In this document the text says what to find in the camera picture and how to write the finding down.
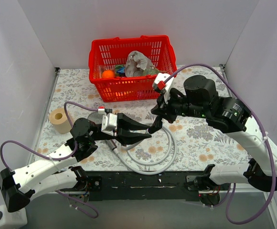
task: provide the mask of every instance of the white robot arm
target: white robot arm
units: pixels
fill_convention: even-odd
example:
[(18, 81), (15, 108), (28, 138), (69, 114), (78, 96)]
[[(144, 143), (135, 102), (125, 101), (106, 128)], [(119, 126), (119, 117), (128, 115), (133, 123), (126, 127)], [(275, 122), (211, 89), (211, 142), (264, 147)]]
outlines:
[(202, 75), (184, 81), (186, 95), (172, 88), (173, 77), (159, 73), (153, 88), (160, 93), (151, 113), (158, 115), (151, 130), (162, 126), (162, 119), (173, 123), (178, 115), (205, 118), (209, 126), (221, 130), (238, 142), (252, 159), (248, 164), (233, 166), (208, 165), (202, 176), (188, 182), (192, 190), (207, 190), (225, 183), (247, 183), (262, 191), (270, 191), (272, 171), (264, 143), (269, 141), (277, 178), (277, 146), (262, 132), (251, 111), (239, 99), (220, 97), (213, 80)]
[(123, 113), (112, 114), (112, 110), (108, 110), (105, 115), (103, 108), (99, 110), (103, 115), (102, 123), (77, 119), (71, 129), (73, 138), (50, 153), (47, 156), (49, 160), (41, 158), (25, 167), (6, 168), (0, 172), (0, 190), (9, 212), (22, 209), (40, 195), (64, 188), (99, 190), (101, 177), (88, 177), (80, 166), (74, 167), (97, 149), (95, 141), (115, 139), (122, 145), (131, 145), (151, 137), (150, 134), (131, 132), (146, 130), (148, 125), (138, 123)]

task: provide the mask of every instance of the red basket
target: red basket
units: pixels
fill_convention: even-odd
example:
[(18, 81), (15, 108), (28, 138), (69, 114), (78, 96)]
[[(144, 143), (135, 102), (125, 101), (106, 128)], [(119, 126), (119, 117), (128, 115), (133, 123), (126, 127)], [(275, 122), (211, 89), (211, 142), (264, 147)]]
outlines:
[(152, 88), (156, 75), (103, 79), (99, 66), (114, 70), (116, 64), (125, 64), (130, 52), (139, 51), (151, 59), (160, 70), (172, 74), (176, 57), (168, 36), (141, 36), (140, 38), (95, 40), (89, 55), (90, 82), (95, 84), (104, 102), (155, 99), (159, 96)]

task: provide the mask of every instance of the purple cable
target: purple cable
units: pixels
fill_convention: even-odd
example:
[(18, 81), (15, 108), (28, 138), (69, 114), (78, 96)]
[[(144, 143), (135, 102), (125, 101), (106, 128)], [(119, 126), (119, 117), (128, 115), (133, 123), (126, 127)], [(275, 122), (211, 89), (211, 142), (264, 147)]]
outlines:
[[(238, 93), (229, 85), (229, 83), (214, 69), (212, 68), (211, 66), (208, 66), (207, 64), (204, 64), (204, 63), (197, 63), (197, 64), (190, 64), (190, 65), (186, 65), (186, 66), (183, 66), (181, 68), (179, 68), (177, 71), (175, 71), (173, 74), (171, 74), (165, 81), (164, 83), (166, 83), (168, 80), (170, 80), (172, 77), (176, 76), (180, 71), (182, 71), (183, 69), (185, 68), (189, 68), (189, 67), (193, 67), (193, 66), (202, 66), (202, 67), (205, 67), (205, 68), (208, 68), (210, 69), (212, 72), (214, 72), (221, 80), (222, 82), (231, 90), (231, 92), (240, 100), (243, 102), (243, 104), (248, 107), (248, 109), (251, 111), (251, 114), (252, 116), (255, 118), (257, 124), (259, 125), (259, 128), (262, 132), (262, 136), (263, 137), (267, 137), (267, 134), (265, 132), (265, 129), (261, 123), (261, 121), (258, 119), (257, 115), (252, 111), (252, 109), (241, 99), (241, 97), (238, 95)], [(231, 196), (228, 200), (228, 203), (227, 203), (227, 206), (226, 206), (226, 218), (233, 224), (237, 224), (237, 225), (241, 225), (241, 224), (245, 224), (245, 223), (248, 223), (248, 222), (251, 222), (252, 220), (256, 219), (257, 217), (259, 217), (265, 210), (266, 208), (268, 207), (268, 205), (270, 204), (271, 202), (271, 199), (274, 195), (274, 192), (276, 190), (276, 169), (275, 169), (275, 164), (274, 164), (274, 160), (273, 160), (273, 155), (272, 155), (272, 150), (271, 150), (271, 147), (270, 147), (270, 144), (268, 142), (268, 140), (265, 141), (265, 144), (266, 144), (266, 147), (267, 147), (267, 150), (268, 150), (268, 154), (269, 154), (269, 159), (270, 159), (270, 167), (271, 167), (271, 173), (272, 173), (272, 183), (271, 183), (271, 190), (270, 190), (270, 193), (269, 193), (269, 196), (265, 202), (265, 204), (261, 207), (261, 209), (255, 214), (253, 215), (252, 217), (246, 219), (246, 220), (243, 220), (243, 221), (239, 221), (239, 222), (236, 222), (236, 221), (233, 221), (231, 220), (230, 216), (229, 216), (229, 207), (230, 207), (230, 204), (232, 202), (232, 198), (234, 196), (234, 193), (235, 193), (235, 188), (236, 188), (236, 184), (234, 184), (234, 187), (233, 187), (233, 190), (232, 190), (232, 193), (231, 193)]]
[(64, 196), (64, 197), (66, 197), (68, 199), (72, 199), (72, 200), (74, 200), (74, 201), (76, 201), (78, 203), (87, 205), (89, 208), (91, 208), (96, 213), (96, 215), (93, 216), (92, 214), (88, 213), (87, 211), (83, 210), (82, 208), (78, 207), (77, 205), (72, 205), (72, 207), (77, 208), (79, 211), (85, 213), (87, 216), (89, 216), (89, 217), (91, 217), (93, 219), (96, 219), (99, 216), (99, 212), (98, 212), (97, 208), (95, 206), (93, 206), (92, 204), (85, 203), (85, 202), (83, 202), (83, 201), (81, 201), (81, 200), (79, 200), (77, 198), (74, 198), (74, 197), (70, 197), (69, 195), (67, 195), (65, 193), (62, 193), (60, 191), (56, 191), (56, 193), (59, 193), (61, 196)]
[[(72, 123), (72, 120), (71, 120), (71, 118), (70, 118), (70, 116), (69, 116), (69, 114), (68, 114), (68, 112), (67, 112), (66, 105), (68, 105), (68, 104), (72, 104), (72, 105), (75, 105), (75, 106), (79, 106), (79, 107), (81, 107), (81, 108), (83, 108), (83, 109), (85, 109), (85, 110), (88, 110), (88, 111), (98, 111), (98, 110), (95, 109), (95, 108), (89, 108), (89, 107), (82, 106), (82, 105), (77, 104), (77, 103), (74, 103), (74, 102), (66, 101), (66, 102), (64, 103), (64, 111), (65, 111), (67, 120), (69, 121), (71, 127), (73, 127), (73, 123)], [(21, 143), (19, 143), (19, 142), (17, 142), (17, 141), (8, 140), (8, 141), (3, 142), (3, 144), (1, 144), (1, 146), (0, 146), (0, 158), (1, 158), (1, 161), (2, 161), (2, 163), (4, 164), (4, 166), (5, 166), (6, 168), (9, 168), (9, 166), (7, 165), (7, 163), (6, 163), (5, 159), (4, 159), (4, 156), (3, 156), (3, 147), (4, 147), (4, 145), (6, 145), (7, 143), (14, 143), (14, 144), (16, 144), (16, 145), (18, 145), (18, 146), (20, 146), (20, 147), (22, 147), (22, 148), (28, 150), (29, 152), (31, 152), (31, 153), (33, 153), (33, 154), (39, 156), (39, 157), (42, 157), (42, 158), (47, 159), (47, 160), (50, 160), (49, 157), (44, 156), (44, 155), (42, 155), (42, 154), (40, 154), (40, 153), (38, 153), (38, 152), (36, 152), (36, 151), (34, 151), (34, 150), (28, 148), (27, 146), (24, 146), (23, 144), (21, 144)], [(74, 155), (74, 153), (76, 152), (77, 148), (78, 148), (78, 144), (77, 144), (77, 142), (75, 142), (74, 150), (72, 151), (72, 153), (71, 153), (70, 155), (67, 155), (67, 156), (65, 156), (65, 157), (60, 157), (60, 158), (52, 158), (52, 160), (54, 160), (54, 161), (59, 161), (59, 160), (68, 159), (69, 157), (71, 157), (71, 156)]]

